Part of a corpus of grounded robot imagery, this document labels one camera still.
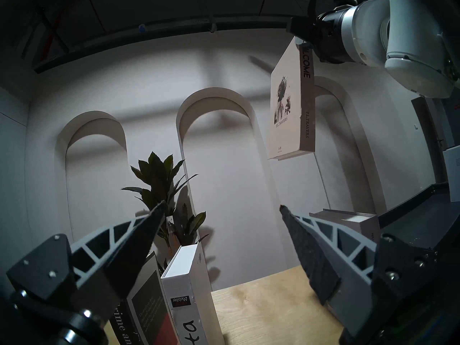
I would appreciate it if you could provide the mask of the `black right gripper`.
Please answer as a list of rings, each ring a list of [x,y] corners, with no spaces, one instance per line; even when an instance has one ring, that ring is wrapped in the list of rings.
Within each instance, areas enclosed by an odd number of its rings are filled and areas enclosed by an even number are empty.
[[[355,62],[347,52],[342,38],[342,23],[351,6],[339,6],[316,18],[292,17],[287,32],[293,34],[298,49],[314,51],[322,63]]]

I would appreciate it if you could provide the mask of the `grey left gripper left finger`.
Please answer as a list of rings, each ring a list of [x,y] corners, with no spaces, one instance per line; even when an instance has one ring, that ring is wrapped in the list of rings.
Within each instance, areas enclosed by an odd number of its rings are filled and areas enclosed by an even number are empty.
[[[112,312],[134,287],[167,205],[119,225],[100,227],[70,244],[55,234],[7,271],[18,291],[53,306]]]

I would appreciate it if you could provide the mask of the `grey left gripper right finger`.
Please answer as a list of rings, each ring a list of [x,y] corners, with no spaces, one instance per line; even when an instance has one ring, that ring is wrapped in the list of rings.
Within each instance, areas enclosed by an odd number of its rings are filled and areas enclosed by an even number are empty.
[[[280,206],[321,305],[343,324],[340,343],[436,343],[437,259],[391,233],[379,244],[338,222]]]

